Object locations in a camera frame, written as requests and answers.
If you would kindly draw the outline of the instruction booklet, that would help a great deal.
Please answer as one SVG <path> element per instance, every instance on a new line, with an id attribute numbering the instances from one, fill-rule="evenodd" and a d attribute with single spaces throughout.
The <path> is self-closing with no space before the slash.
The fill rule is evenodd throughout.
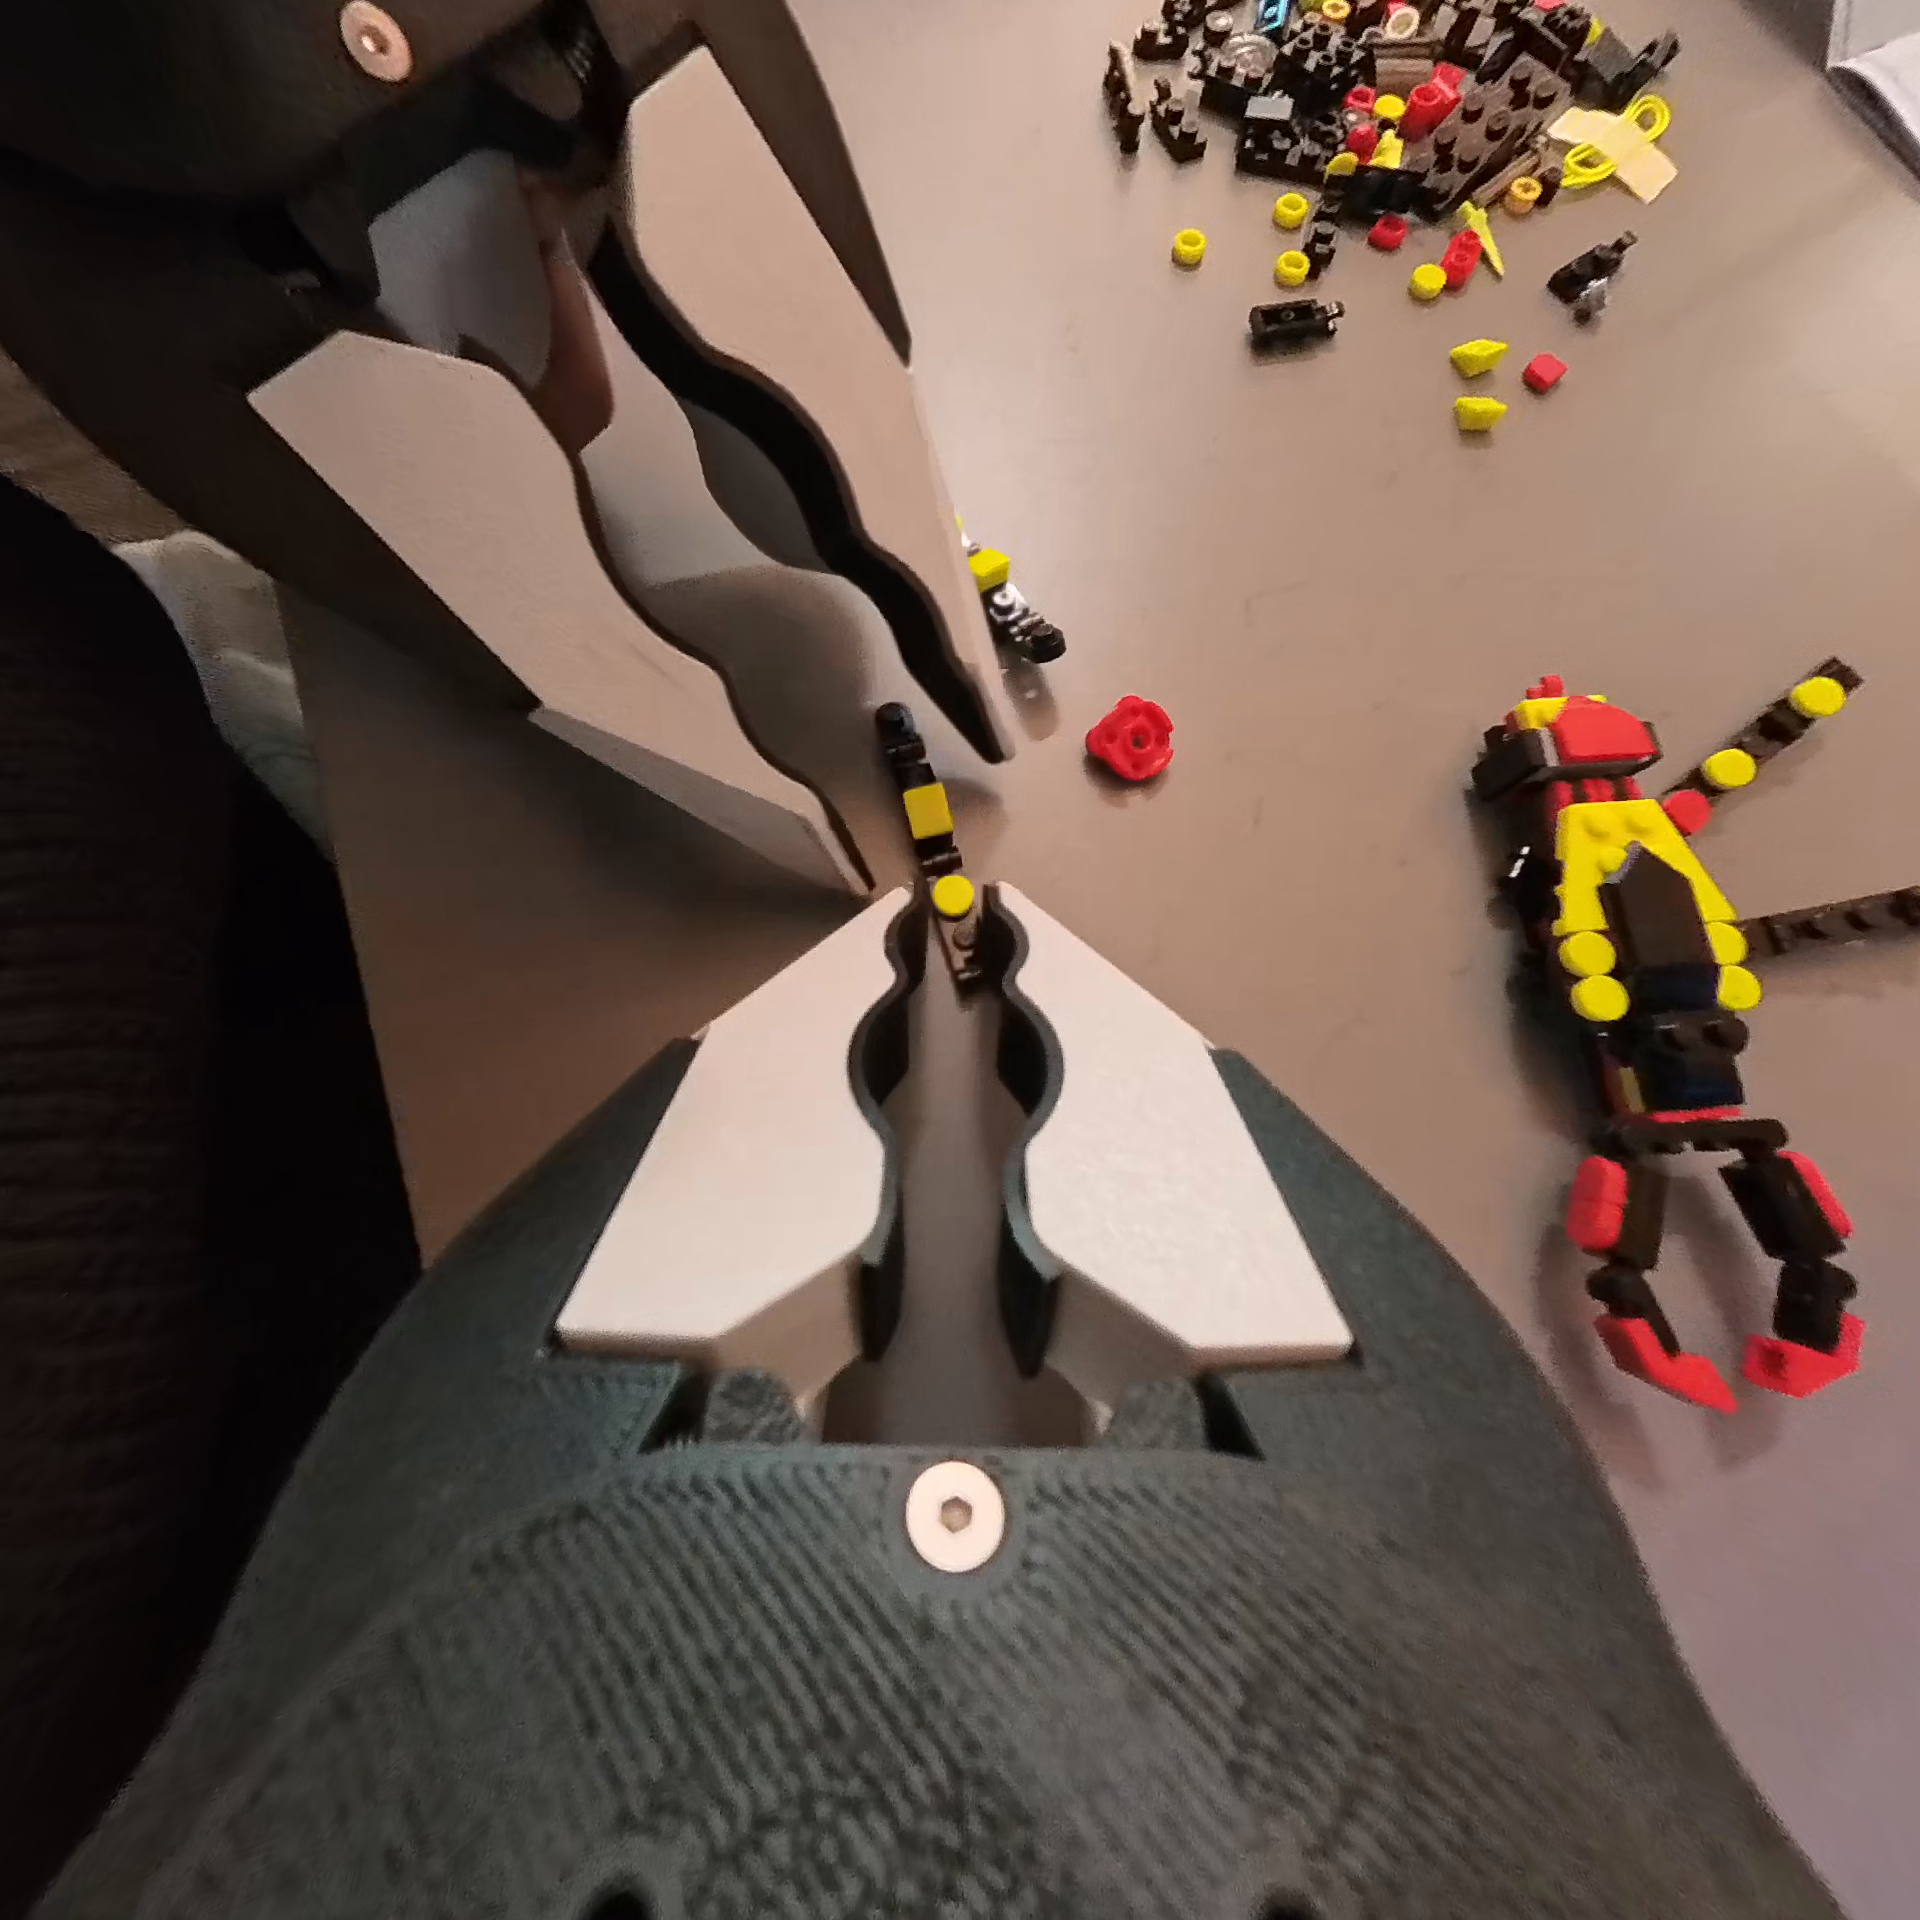
<path id="1" fill-rule="evenodd" d="M 1899 32 L 1827 64 L 1827 78 L 1876 130 L 1876 140 L 1920 174 L 1920 32 Z"/>

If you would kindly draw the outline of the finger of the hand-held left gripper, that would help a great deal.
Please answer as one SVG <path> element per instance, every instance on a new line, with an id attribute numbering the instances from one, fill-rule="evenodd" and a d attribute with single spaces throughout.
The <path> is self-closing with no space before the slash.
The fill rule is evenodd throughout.
<path id="1" fill-rule="evenodd" d="M 1014 758 L 998 646 L 908 348 L 702 37 L 625 107 L 590 289 L 677 403 L 723 421 L 780 478 L 806 547 L 710 481 L 734 527 L 784 565 L 848 581 L 972 752 Z"/>
<path id="2" fill-rule="evenodd" d="M 532 695 L 532 722 L 821 890 L 872 890 L 734 682 L 614 575 L 590 486 L 514 382 L 558 348 L 514 164 L 469 152 L 373 219 L 393 330 L 332 330 L 254 413 Z"/>

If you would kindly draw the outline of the pile of loose lego pieces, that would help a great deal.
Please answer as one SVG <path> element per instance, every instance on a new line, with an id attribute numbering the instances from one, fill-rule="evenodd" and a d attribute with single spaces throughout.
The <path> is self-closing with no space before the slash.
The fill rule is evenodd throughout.
<path id="1" fill-rule="evenodd" d="M 1682 37 L 1626 37 L 1595 6 L 1517 0 L 1168 0 L 1120 32 L 1147 130 L 1172 164 L 1233 152 L 1236 180 L 1275 183 L 1275 289 L 1329 271 L 1354 235 L 1400 251 L 1441 227 L 1415 297 L 1502 277 L 1493 219 L 1624 183 L 1653 202 L 1670 183 L 1670 107 L 1659 96 Z"/>

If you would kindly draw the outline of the red round lego piece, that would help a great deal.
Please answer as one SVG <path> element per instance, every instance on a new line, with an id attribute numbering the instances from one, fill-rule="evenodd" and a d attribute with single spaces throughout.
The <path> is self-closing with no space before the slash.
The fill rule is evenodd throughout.
<path id="1" fill-rule="evenodd" d="M 1151 783 L 1172 768 L 1172 715 L 1147 695 L 1120 695 L 1094 730 L 1085 730 L 1085 758 L 1120 780 L 1120 783 Z"/>

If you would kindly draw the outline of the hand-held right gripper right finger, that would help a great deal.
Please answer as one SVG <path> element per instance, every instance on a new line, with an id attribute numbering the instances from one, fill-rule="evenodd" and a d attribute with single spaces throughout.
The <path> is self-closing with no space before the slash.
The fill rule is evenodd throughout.
<path id="1" fill-rule="evenodd" d="M 1354 1327 L 1211 1040 L 1117 964 L 994 883 L 1002 1167 L 998 1314 L 1017 1370 L 1205 1377 L 1326 1366 Z"/>

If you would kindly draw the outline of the person's black knit clothing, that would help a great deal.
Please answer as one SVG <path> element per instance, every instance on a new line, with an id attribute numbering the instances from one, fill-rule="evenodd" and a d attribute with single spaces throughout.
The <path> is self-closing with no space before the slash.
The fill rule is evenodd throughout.
<path id="1" fill-rule="evenodd" d="M 0 1902 L 104 1815 L 416 1285 L 338 873 L 157 594 L 0 493 Z"/>

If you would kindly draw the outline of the black yellow lego leg segment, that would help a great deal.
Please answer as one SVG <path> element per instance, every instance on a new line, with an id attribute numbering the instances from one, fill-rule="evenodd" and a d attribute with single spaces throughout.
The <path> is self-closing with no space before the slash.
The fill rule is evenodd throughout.
<path id="1" fill-rule="evenodd" d="M 968 995 L 984 988 L 984 964 L 980 964 L 984 897 L 956 850 L 946 789 L 927 764 L 927 748 L 908 704 L 878 704 L 872 730 L 908 824 L 927 922 L 946 957 L 953 988 Z"/>
<path id="2" fill-rule="evenodd" d="M 1009 548 L 972 542 L 962 520 L 956 520 L 956 542 L 962 542 L 994 646 L 1022 663 L 1064 661 L 1066 635 L 1022 594 L 1022 586 L 1014 581 Z"/>

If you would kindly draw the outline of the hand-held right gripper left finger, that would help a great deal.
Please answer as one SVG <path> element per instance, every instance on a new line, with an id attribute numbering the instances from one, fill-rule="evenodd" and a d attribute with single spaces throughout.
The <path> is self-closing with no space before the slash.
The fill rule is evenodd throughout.
<path id="1" fill-rule="evenodd" d="M 562 1314 L 564 1352 L 688 1370 L 848 1370 L 882 1244 L 889 1143 L 858 1027 L 908 980 L 908 890 L 702 1027 Z"/>

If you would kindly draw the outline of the black yellow red lego model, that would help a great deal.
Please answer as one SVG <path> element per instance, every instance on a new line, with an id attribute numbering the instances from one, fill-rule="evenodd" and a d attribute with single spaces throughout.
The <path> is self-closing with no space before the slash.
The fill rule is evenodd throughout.
<path id="1" fill-rule="evenodd" d="M 1562 1007 L 1597 1100 L 1562 1232 L 1595 1259 L 1597 1337 L 1626 1377 L 1732 1415 L 1718 1361 L 1691 1352 L 1659 1304 L 1665 1167 L 1718 1155 L 1762 1254 L 1776 1259 L 1772 1327 L 1742 1347 L 1742 1377 L 1812 1397 L 1860 1370 L 1851 1213 L 1827 1172 L 1756 1115 L 1742 1088 L 1756 964 L 1913 932 L 1913 890 L 1742 917 L 1698 852 L 1718 805 L 1742 793 L 1840 715 L 1860 668 L 1823 661 L 1665 793 L 1648 793 L 1659 730 L 1610 695 L 1544 672 L 1483 730 L 1472 799 L 1502 824 L 1499 897 L 1524 932 L 1524 979 Z"/>

